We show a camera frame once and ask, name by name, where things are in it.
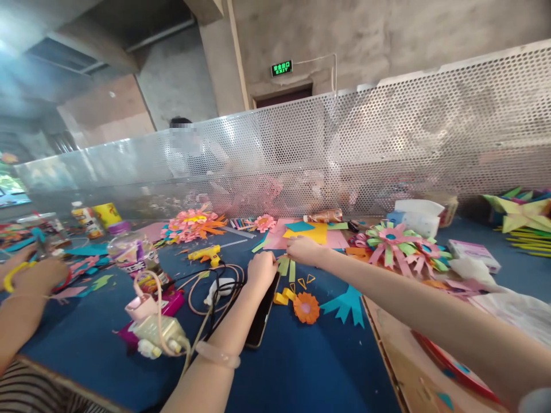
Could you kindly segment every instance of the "green exit sign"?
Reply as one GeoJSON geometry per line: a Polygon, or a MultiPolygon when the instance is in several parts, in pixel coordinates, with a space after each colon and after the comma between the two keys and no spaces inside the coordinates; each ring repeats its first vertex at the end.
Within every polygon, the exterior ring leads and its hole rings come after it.
{"type": "Polygon", "coordinates": [[[293,61],[288,60],[283,63],[278,63],[271,66],[271,76],[276,77],[284,75],[285,73],[291,73],[293,71],[293,61]]]}

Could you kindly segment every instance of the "yellow glue gun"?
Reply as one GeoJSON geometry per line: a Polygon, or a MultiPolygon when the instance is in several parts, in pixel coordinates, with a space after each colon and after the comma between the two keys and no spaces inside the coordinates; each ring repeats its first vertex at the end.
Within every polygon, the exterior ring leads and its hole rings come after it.
{"type": "Polygon", "coordinates": [[[211,259],[211,267],[217,267],[220,264],[220,257],[218,253],[220,252],[220,246],[212,246],[208,248],[203,248],[192,252],[188,255],[189,260],[201,259],[201,262],[205,262],[207,259],[211,259]]]}

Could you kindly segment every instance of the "forearm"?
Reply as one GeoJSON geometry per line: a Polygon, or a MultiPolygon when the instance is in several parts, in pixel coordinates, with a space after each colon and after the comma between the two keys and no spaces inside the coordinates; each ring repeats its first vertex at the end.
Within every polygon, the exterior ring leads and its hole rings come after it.
{"type": "Polygon", "coordinates": [[[0,376],[38,328],[46,302],[41,296],[16,291],[13,298],[0,306],[0,376]]]}
{"type": "MultiPolygon", "coordinates": [[[[262,297],[262,294],[245,285],[208,343],[225,354],[239,356],[262,297]]],[[[222,413],[226,409],[233,379],[234,369],[215,364],[199,355],[162,411],[222,413]]]]}
{"type": "Polygon", "coordinates": [[[551,352],[517,328],[429,286],[336,251],[321,267],[471,368],[513,411],[551,387],[551,352]]]}

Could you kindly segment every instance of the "glue bottle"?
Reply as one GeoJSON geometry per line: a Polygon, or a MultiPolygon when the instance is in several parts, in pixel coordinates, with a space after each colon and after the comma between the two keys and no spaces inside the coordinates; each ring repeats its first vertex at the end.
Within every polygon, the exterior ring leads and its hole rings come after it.
{"type": "Polygon", "coordinates": [[[101,238],[105,235],[98,219],[94,215],[92,208],[82,206],[81,201],[72,202],[73,210],[71,214],[77,219],[80,225],[86,230],[86,236],[90,239],[101,238]]]}
{"type": "Polygon", "coordinates": [[[144,292],[157,291],[157,283],[144,270],[157,274],[161,284],[171,281],[159,264],[159,255],[145,234],[130,229],[130,223],[121,221],[109,226],[109,232],[115,237],[109,242],[107,252],[117,266],[133,279],[138,278],[138,286],[144,292]]]}

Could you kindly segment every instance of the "smartphone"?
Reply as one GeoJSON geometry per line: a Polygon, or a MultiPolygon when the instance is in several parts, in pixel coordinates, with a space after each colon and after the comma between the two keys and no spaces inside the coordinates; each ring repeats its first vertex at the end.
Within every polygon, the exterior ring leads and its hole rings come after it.
{"type": "Polygon", "coordinates": [[[266,329],[266,323],[268,322],[268,315],[270,314],[271,305],[274,302],[274,295],[277,291],[277,286],[280,283],[280,273],[279,271],[275,274],[274,280],[272,281],[270,288],[266,292],[262,302],[258,307],[258,311],[254,316],[253,324],[249,330],[249,335],[247,340],[245,340],[245,345],[249,348],[257,349],[260,347],[262,342],[262,337],[264,336],[264,330],[266,329]]]}

